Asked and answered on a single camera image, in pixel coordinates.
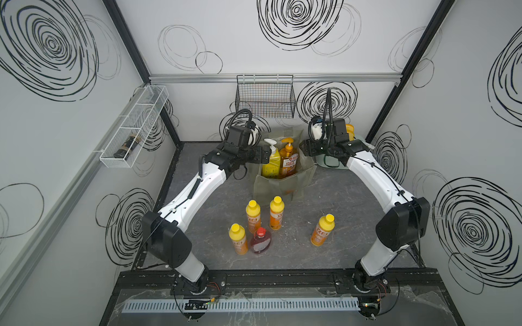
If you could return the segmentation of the yellow pump soap bottle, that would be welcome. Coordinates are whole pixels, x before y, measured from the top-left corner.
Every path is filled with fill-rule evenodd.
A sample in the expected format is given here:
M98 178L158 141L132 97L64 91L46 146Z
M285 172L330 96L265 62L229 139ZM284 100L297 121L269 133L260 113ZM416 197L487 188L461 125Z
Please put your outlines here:
M273 139L264 139L264 142L269 144L271 154L269 162L262 167L262 176L268 179L277 179L281 168L281 155L277 149L277 141Z

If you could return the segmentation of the green fabric shopping bag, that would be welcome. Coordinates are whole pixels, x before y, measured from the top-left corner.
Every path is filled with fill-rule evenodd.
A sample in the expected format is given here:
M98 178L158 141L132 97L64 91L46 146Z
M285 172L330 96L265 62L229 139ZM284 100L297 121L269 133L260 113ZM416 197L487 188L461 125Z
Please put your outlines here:
M296 172L283 179L271 179L262 176L262 165L247 163L247 180L253 199L261 205L267 205L275 196L281 196L284 202L299 200L304 196L304 189L312 184L317 166L312 157L305 156L299 149L299 143L306 138L302 129L281 129L271 133L262 133L259 145L269 145L264 139L277 141L276 148L282 149L283 139L293 138L293 146L298 151Z

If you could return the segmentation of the orange pump soap bottle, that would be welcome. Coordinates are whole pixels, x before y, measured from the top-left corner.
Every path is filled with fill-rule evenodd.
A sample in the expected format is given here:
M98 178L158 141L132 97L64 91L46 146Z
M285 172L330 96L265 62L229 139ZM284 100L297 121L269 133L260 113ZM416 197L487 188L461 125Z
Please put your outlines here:
M283 147L279 151L281 156L279 177L283 179L295 174L299 151L294 147L294 139L292 137L282 139L281 142Z

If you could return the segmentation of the yellow cap bottle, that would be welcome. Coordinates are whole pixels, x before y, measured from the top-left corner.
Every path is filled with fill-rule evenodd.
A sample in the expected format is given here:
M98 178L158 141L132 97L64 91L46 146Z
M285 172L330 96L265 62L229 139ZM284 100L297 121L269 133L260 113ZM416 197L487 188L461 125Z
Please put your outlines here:
M251 200L246 206L246 214L248 230L254 234L261 227L260 205L255 200Z
M232 224L228 231L228 235L232 240L235 252L238 255L245 255L248 252L245 228L239 224Z
M311 243L316 247L320 247L324 244L330 233L335 228L335 218L332 214L322 216L318 224L316 225L312 235Z
M279 230L282 224L285 204L280 196L276 196L270 203L270 227Z

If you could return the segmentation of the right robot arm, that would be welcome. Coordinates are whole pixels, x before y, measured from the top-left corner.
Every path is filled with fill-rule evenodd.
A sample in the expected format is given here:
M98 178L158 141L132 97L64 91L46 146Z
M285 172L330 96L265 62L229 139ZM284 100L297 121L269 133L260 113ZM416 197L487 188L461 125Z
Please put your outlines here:
M376 241L358 260L353 283L362 293L372 291L396 256L425 235L430 204L405 190L381 167L369 146L350 139L343 119L321 118L308 125L309 138L301 141L304 155L330 156L362 180L381 205L384 216L375 227Z

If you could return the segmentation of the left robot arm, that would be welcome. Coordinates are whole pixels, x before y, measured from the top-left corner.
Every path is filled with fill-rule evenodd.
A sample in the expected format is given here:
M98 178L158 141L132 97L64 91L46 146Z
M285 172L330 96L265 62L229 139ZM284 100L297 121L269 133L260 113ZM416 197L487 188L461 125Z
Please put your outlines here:
M158 212L141 219L145 250L174 269L190 291L202 293L208 284L208 268L192 252L186 231L210 195L247 163L269 162L269 147L259 145L260 132L254 122L231 126L216 149L198 160L198 173L187 186Z

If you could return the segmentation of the red soap bottle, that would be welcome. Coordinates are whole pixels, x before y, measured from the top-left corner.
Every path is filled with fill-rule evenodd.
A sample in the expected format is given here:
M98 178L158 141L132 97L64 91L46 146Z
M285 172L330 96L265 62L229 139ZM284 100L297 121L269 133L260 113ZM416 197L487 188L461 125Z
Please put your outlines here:
M263 253L270 247L271 241L271 233L266 228L259 227L251 239L251 250L256 254Z

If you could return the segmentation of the mint green toaster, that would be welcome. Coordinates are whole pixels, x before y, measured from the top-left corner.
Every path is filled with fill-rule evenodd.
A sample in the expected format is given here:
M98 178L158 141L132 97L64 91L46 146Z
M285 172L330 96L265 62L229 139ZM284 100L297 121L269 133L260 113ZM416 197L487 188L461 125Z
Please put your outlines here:
M320 154L316 156L315 163L320 167L324 168L348 170L348 168L345 165L343 165L337 158L334 158L332 156L326 156L325 154Z

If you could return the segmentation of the toast slice front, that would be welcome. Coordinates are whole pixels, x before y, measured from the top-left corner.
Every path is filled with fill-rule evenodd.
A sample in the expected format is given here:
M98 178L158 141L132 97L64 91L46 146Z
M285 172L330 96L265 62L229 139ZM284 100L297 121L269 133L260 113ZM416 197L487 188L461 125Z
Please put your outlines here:
M354 127L351 124L346 124L346 132L349 135L349 140L354 141L355 140L355 130Z

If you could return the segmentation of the dark item in shelf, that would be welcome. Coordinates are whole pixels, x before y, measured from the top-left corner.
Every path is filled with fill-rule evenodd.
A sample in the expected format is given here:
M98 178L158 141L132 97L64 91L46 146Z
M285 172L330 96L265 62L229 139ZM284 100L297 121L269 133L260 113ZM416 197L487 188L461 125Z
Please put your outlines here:
M140 143L141 137L137 134L131 134L113 154L113 157L116 159L126 159Z

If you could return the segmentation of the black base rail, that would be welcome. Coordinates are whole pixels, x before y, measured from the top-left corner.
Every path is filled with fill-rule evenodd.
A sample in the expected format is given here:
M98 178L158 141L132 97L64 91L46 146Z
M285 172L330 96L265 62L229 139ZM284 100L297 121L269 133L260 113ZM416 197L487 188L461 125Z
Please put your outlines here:
M210 270L192 283L176 271L145 270L120 273L113 292L123 289L168 289L179 295L230 294L235 289L332 289L339 294L360 294L353 268L323 270Z

